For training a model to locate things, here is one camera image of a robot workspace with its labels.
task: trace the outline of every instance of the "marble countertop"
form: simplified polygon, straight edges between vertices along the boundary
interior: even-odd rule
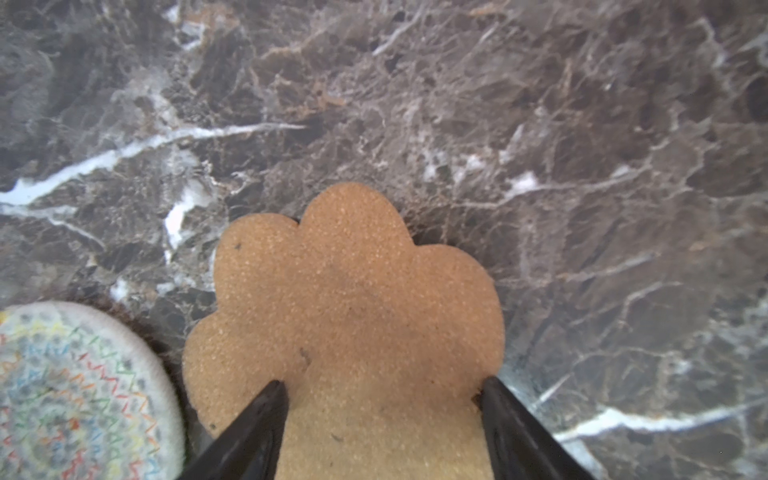
[[[223,229],[359,181],[488,269],[596,478],[768,470],[765,2],[0,8],[0,306],[110,311],[184,397]]]

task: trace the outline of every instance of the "tan foam pad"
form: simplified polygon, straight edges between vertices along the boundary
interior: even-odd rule
[[[214,436],[282,379],[280,480],[492,478],[472,397],[502,364],[504,330],[468,254],[415,246],[384,196],[339,184],[300,225],[233,222],[214,280],[219,309],[184,350],[190,401]]]

